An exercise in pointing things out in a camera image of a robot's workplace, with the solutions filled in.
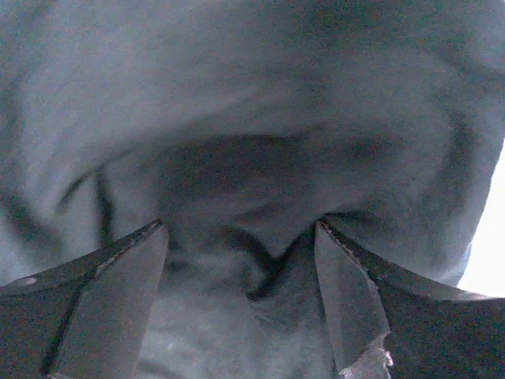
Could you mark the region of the black t-shirt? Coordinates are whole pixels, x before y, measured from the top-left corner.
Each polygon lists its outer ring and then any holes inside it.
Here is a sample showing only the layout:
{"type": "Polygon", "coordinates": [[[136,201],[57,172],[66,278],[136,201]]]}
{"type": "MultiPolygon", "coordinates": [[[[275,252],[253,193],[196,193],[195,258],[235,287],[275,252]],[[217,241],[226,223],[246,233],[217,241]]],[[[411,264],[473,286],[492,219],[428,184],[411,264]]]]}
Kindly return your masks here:
{"type": "Polygon", "coordinates": [[[340,378],[315,226],[458,288],[501,1],[4,1],[1,283],[153,221],[132,378],[340,378]]]}

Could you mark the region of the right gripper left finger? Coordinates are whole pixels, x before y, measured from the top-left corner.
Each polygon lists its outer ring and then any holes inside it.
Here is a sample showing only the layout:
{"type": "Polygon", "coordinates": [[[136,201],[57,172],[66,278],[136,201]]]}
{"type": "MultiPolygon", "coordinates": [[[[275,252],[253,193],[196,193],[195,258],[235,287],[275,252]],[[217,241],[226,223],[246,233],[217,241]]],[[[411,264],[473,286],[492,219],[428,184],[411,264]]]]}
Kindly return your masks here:
{"type": "Polygon", "coordinates": [[[166,254],[156,220],[1,289],[3,378],[132,378],[166,254]]]}

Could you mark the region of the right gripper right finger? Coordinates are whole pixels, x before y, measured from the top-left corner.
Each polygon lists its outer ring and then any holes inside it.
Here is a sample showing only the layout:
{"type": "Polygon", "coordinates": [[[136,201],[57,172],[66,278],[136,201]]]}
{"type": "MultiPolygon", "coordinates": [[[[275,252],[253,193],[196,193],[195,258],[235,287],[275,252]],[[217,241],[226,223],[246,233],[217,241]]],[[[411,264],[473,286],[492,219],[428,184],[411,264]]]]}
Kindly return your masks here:
{"type": "Polygon", "coordinates": [[[341,378],[501,378],[504,300],[419,276],[315,226],[320,293],[341,378]]]}

